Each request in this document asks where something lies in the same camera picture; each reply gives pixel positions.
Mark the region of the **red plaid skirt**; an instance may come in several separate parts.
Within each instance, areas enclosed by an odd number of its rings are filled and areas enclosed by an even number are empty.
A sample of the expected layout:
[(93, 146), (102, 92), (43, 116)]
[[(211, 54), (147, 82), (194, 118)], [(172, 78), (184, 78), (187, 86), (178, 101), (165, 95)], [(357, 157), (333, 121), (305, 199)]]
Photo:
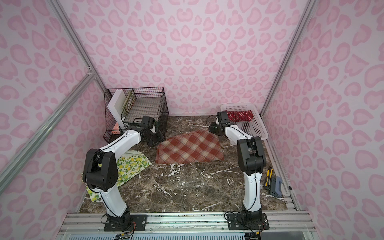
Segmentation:
[(223, 161), (218, 136), (206, 130), (180, 134), (157, 147), (155, 163), (159, 165)]

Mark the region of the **red polka dot skirt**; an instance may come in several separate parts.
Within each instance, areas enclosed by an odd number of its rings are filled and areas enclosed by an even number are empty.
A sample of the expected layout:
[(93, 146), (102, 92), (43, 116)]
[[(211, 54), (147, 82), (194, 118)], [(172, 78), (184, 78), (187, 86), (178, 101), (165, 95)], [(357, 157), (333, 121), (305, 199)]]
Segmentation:
[(231, 122), (251, 122), (254, 118), (252, 111), (227, 111)]

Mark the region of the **white plastic basket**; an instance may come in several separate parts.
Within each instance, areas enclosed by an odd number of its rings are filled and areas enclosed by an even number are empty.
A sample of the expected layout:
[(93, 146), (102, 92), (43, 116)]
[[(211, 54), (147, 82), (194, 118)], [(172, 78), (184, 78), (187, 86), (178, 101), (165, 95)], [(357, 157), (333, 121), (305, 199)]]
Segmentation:
[(260, 137), (262, 140), (266, 140), (269, 137), (267, 129), (259, 115), (255, 105), (251, 103), (230, 103), (221, 105), (221, 111), (228, 112), (246, 112), (251, 111), (253, 118), (251, 121), (232, 121), (242, 131), (253, 137)]

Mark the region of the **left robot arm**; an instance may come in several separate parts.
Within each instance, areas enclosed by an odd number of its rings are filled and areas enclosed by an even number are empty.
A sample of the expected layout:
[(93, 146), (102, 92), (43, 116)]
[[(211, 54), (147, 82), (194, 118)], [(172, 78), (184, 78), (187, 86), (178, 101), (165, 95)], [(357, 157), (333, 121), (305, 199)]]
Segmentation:
[(140, 123), (130, 124), (128, 129), (110, 144), (100, 149), (88, 150), (83, 182), (92, 192), (100, 194), (108, 217), (120, 220), (128, 218), (129, 215), (128, 206), (117, 186), (119, 158), (140, 142), (152, 147), (163, 140), (164, 135), (156, 127), (155, 119), (143, 116)]

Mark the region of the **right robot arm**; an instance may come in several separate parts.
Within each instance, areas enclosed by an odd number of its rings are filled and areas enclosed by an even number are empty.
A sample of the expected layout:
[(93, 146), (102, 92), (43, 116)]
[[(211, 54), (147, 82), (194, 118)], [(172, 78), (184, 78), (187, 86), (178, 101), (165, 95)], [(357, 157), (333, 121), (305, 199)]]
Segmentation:
[(245, 178), (241, 221), (243, 223), (260, 221), (263, 214), (260, 183), (264, 167), (267, 165), (263, 141), (260, 137), (248, 135), (231, 123), (226, 111), (217, 113), (217, 120), (211, 122), (209, 132), (217, 136), (225, 136), (233, 145), (237, 145), (238, 165)]

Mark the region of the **white tray in basket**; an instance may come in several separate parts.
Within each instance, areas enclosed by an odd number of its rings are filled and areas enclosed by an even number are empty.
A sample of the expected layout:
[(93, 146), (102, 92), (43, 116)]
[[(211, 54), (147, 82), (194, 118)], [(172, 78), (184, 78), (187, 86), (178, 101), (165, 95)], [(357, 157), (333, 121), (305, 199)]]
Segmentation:
[(137, 98), (133, 107), (124, 118), (125, 123), (140, 122), (143, 116), (159, 120), (163, 99), (161, 97)]

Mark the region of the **green lemon print skirt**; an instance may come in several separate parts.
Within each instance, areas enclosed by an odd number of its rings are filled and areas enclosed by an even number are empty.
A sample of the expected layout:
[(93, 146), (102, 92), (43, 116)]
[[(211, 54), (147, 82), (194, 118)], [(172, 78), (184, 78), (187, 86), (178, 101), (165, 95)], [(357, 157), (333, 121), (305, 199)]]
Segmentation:
[[(84, 166), (83, 172), (83, 182), (85, 183), (85, 170), (88, 167), (87, 157), (92, 157), (93, 153), (96, 152), (96, 149), (90, 149), (86, 155), (86, 163)], [(149, 167), (152, 163), (150, 160), (139, 151), (127, 151), (125, 152), (117, 161), (117, 168), (119, 172), (119, 177), (117, 181), (117, 186), (120, 187), (124, 185), (127, 181), (132, 179), (134, 176), (138, 175), (145, 168)], [(92, 192), (89, 187), (86, 185), (86, 190), (89, 195), (89, 199), (92, 202), (101, 202), (101, 195), (99, 193)]]

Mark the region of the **green book in basket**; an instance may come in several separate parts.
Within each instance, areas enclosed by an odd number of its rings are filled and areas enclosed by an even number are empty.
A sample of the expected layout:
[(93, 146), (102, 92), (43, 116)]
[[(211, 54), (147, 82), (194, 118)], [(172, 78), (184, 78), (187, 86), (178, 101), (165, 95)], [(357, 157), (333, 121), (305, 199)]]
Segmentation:
[(129, 113), (130, 109), (133, 107), (133, 104), (136, 101), (136, 95), (133, 90), (128, 91), (127, 97), (123, 104), (123, 111), (121, 113), (122, 119), (126, 117), (126, 115)]

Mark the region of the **white foam board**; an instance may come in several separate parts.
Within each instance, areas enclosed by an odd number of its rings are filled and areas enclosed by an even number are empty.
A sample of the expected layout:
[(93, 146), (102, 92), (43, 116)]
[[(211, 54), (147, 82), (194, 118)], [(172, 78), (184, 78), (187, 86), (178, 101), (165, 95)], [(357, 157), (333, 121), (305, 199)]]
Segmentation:
[(126, 100), (126, 95), (124, 91), (116, 90), (116, 92), (113, 94), (110, 102), (107, 105), (110, 113), (112, 114), (114, 119), (117, 121), (121, 129), (125, 128), (125, 125), (122, 120), (122, 113), (123, 113), (125, 100)]

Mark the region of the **yellow black utility knife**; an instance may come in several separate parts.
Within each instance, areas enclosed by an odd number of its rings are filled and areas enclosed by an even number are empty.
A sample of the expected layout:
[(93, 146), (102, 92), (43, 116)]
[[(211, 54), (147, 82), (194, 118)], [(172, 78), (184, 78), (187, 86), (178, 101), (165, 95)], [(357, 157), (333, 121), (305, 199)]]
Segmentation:
[(264, 182), (264, 189), (265, 190), (269, 190), (271, 188), (271, 181), (272, 181), (272, 176), (273, 176), (273, 168), (270, 167), (268, 170), (267, 170), (267, 174), (266, 174), (266, 180)]

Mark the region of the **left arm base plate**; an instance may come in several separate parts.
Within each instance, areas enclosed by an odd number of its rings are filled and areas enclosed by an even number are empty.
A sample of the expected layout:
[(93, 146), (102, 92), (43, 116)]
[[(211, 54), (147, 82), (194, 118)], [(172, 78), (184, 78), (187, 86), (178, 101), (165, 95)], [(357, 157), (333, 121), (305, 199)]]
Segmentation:
[(104, 232), (130, 232), (145, 231), (147, 224), (147, 215), (124, 215), (122, 217), (113, 217), (106, 215), (107, 220), (104, 226)]

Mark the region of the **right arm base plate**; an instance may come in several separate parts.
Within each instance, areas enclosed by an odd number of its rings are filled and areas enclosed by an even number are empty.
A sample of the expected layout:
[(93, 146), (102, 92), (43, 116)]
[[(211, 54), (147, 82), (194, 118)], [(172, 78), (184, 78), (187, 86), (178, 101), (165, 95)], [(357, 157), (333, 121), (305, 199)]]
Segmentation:
[(228, 223), (228, 228), (234, 230), (255, 230), (262, 232), (270, 229), (269, 220), (267, 215), (262, 213), (260, 218), (250, 218), (242, 213), (226, 212), (224, 218)]

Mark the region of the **aluminium front rail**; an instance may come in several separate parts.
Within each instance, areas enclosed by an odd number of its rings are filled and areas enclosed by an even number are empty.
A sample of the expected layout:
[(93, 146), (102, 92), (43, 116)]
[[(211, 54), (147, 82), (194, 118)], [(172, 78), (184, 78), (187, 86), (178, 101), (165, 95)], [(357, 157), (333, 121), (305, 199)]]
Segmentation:
[[(308, 212), (266, 211), (248, 227), (222, 212), (133, 213), (135, 240), (317, 240)], [(69, 214), (58, 240), (113, 240), (120, 234), (102, 214)]]

